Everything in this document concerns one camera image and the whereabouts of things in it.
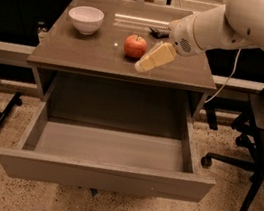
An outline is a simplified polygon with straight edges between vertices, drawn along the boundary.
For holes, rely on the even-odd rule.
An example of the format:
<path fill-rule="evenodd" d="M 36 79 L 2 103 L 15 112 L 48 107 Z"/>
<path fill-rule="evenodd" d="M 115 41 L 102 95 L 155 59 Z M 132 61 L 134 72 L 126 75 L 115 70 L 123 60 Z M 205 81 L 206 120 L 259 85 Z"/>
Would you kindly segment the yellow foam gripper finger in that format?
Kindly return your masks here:
<path fill-rule="evenodd" d="M 137 72 L 147 72 L 175 60 L 177 53 L 172 43 L 157 42 L 148 53 L 135 63 Z"/>

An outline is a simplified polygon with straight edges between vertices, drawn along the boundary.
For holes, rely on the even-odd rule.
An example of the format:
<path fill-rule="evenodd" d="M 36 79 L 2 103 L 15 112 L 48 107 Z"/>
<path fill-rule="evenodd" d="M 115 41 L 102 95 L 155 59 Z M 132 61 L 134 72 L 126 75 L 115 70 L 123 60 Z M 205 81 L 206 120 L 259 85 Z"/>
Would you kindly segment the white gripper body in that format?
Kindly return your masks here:
<path fill-rule="evenodd" d="M 182 56 L 196 56 L 202 53 L 202 49 L 195 40 L 194 22 L 196 14 L 188 15 L 182 19 L 171 21 L 169 29 L 169 40 L 175 47 L 175 50 Z"/>

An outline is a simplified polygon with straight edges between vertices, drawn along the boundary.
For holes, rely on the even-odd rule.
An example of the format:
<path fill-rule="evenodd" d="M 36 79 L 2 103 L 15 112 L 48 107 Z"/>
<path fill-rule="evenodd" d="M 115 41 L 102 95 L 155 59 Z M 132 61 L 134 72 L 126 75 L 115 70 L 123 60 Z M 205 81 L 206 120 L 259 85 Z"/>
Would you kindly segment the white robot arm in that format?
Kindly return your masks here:
<path fill-rule="evenodd" d="M 195 12 L 168 25 L 169 41 L 158 42 L 135 63 L 147 72 L 175 60 L 210 49 L 258 47 L 264 51 L 264 0 L 228 0 L 223 6 Z"/>

